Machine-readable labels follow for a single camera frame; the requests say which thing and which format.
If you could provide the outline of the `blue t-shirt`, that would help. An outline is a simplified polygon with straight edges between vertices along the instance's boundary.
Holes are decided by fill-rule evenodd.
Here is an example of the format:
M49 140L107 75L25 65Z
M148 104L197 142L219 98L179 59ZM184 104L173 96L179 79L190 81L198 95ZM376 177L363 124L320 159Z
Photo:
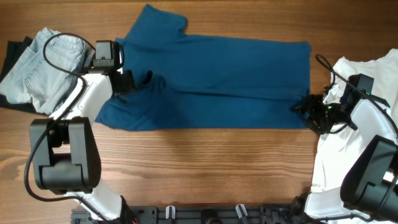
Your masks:
M185 33L187 19L146 5L119 40L141 90L109 99L96 121L110 128L302 127L289 108L310 90L307 42Z

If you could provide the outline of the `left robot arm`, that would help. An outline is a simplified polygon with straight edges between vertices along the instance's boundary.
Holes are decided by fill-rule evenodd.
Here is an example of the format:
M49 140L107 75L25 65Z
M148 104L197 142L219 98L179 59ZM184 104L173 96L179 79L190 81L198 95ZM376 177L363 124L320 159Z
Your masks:
M30 125L31 153L24 184L29 195L44 202L74 200L93 223L138 223L123 196L101 178L101 159L92 125L113 96L136 89L129 70L93 70L80 76L59 109Z

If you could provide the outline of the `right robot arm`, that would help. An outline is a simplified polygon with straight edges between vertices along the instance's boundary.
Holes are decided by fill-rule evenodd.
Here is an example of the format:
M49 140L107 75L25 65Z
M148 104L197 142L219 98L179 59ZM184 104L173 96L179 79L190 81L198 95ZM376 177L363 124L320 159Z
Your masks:
M397 131L388 109L386 100L368 93L345 93L339 103L329 105L322 96L310 95L291 108L316 133L347 124L359 131L365 149L340 187L295 197L290 217L397 222Z

